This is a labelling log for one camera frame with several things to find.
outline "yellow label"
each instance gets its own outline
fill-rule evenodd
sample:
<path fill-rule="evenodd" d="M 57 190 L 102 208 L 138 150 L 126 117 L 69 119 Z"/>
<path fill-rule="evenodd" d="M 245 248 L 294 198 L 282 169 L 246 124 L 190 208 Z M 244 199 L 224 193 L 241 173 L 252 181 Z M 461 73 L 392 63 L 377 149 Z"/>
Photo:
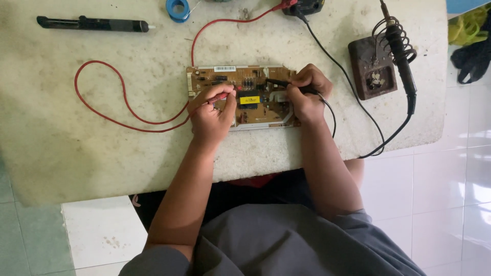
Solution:
<path fill-rule="evenodd" d="M 259 99 L 259 96 L 241 97 L 241 105 L 259 104 L 260 102 L 261 100 Z"/>

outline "tile floor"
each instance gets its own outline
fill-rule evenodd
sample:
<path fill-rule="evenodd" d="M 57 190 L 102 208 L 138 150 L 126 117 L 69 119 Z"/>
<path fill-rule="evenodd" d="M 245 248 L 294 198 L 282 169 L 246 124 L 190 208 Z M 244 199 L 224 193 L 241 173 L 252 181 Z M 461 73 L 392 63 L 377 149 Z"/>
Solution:
<path fill-rule="evenodd" d="M 374 224 L 429 276 L 484 276 L 491 262 L 491 70 L 472 85 L 457 84 L 456 76 L 449 63 L 442 139 L 369 158 L 361 192 Z M 128 197 L 26 208 L 1 163 L 0 221 L 6 276 L 116 276 L 146 239 Z"/>

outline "person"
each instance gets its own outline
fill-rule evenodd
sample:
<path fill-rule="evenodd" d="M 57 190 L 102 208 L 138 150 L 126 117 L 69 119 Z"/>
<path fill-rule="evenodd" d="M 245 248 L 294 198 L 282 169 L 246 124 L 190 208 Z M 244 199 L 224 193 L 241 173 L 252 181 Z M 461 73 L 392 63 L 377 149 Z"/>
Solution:
<path fill-rule="evenodd" d="M 261 188 L 212 184 L 236 94 L 224 84 L 200 93 L 188 107 L 197 108 L 194 137 L 168 190 L 138 195 L 148 238 L 120 276 L 424 275 L 372 225 L 359 191 L 363 160 L 341 159 L 320 97 L 298 89 L 310 84 L 328 99 L 332 83 L 312 64 L 289 82 L 287 95 L 301 122 L 303 169 Z M 230 95 L 223 110 L 202 105 L 222 92 Z"/>

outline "yellow object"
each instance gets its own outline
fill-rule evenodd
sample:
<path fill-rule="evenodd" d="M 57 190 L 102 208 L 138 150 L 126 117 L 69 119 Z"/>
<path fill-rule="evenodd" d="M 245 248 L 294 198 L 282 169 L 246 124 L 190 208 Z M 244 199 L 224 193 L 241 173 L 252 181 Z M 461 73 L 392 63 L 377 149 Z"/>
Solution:
<path fill-rule="evenodd" d="M 487 31 L 481 31 L 481 26 L 488 17 L 490 4 L 468 11 L 448 21 L 448 44 L 470 45 L 488 38 Z"/>
<path fill-rule="evenodd" d="M 259 98 L 259 96 L 241 97 L 241 105 L 259 104 L 260 102 L 261 102 L 261 99 Z"/>

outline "gray shirt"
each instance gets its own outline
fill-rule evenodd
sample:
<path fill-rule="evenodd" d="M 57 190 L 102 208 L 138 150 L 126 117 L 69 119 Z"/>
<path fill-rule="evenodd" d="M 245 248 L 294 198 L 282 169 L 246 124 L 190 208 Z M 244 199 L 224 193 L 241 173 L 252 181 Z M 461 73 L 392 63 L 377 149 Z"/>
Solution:
<path fill-rule="evenodd" d="M 360 210 L 327 221 L 301 205 L 248 204 L 201 228 L 193 264 L 154 247 L 120 276 L 425 275 Z"/>

